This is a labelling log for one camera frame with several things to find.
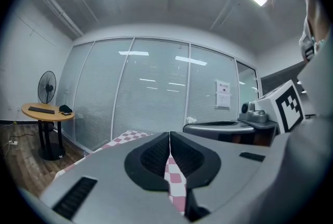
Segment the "wooden tabletop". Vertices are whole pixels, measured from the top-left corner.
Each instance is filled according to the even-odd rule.
[[[42,109],[48,109],[48,110],[54,110],[54,114],[48,114],[48,113],[42,113],[42,112],[36,112],[36,111],[30,111],[29,107],[37,107]],[[65,116],[62,113],[59,112],[59,106],[54,105],[48,105],[48,104],[42,104],[42,103],[29,103],[24,104],[22,106],[22,112],[27,115],[28,117],[42,120],[42,121],[66,121],[74,118],[74,112],[72,112],[70,115]]]

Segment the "round table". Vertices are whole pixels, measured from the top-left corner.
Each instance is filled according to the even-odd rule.
[[[36,107],[41,109],[53,110],[54,114],[42,113],[29,110],[29,107]],[[63,158],[66,154],[66,150],[62,144],[61,138],[61,122],[67,121],[74,118],[74,112],[70,115],[65,116],[59,112],[59,106],[42,104],[42,103],[28,103],[22,106],[22,112],[28,117],[38,120],[38,131],[40,134],[41,147],[38,150],[38,153],[41,158],[45,160],[58,160]],[[43,130],[42,123],[44,122],[44,134],[45,134],[45,144],[43,139]],[[48,122],[58,122],[58,140],[59,144],[50,143],[50,138],[48,134]]]

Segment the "wooden floor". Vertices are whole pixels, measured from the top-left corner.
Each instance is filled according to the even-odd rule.
[[[18,145],[11,145],[5,162],[11,172],[13,180],[18,187],[30,191],[39,196],[41,192],[53,181],[55,174],[78,161],[83,157],[82,150],[62,136],[63,145],[66,149],[64,158],[56,161],[46,161],[40,158],[37,150],[40,147],[38,125],[11,125],[0,128],[0,147],[9,141],[11,135],[20,138],[10,138],[18,141]],[[55,131],[49,133],[50,141],[58,143],[58,134]],[[8,144],[1,149],[2,159],[8,150]]]

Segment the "black table base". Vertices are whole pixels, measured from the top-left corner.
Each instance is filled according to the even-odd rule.
[[[42,130],[42,124],[44,123],[44,137],[45,137],[45,144],[44,144],[44,138],[43,138],[43,130]],[[38,150],[39,156],[44,160],[58,160],[65,156],[66,150],[63,147],[62,144],[62,137],[61,137],[61,122],[58,122],[58,140],[59,144],[51,143],[50,137],[48,134],[48,123],[47,121],[38,121],[38,131],[40,135],[40,142],[41,147]]]

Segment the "glass panel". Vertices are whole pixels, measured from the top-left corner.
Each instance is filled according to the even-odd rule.
[[[230,108],[216,107],[216,80],[230,83]],[[235,120],[238,82],[234,59],[198,47],[191,48],[187,116],[199,122]]]
[[[127,130],[182,131],[185,114],[188,45],[135,40],[121,79],[113,138]]]
[[[131,42],[96,42],[84,64],[75,97],[75,139],[92,151],[111,140],[114,96]]]
[[[79,76],[91,45],[91,43],[88,43],[72,48],[61,74],[56,99],[57,106],[67,105],[73,110],[74,96],[76,87],[78,86]],[[72,140],[74,132],[73,127],[74,120],[64,121],[61,124],[63,132]]]
[[[255,80],[255,71],[239,62],[237,62],[239,74],[240,101],[239,108],[243,103],[252,102],[259,98],[258,83]]]

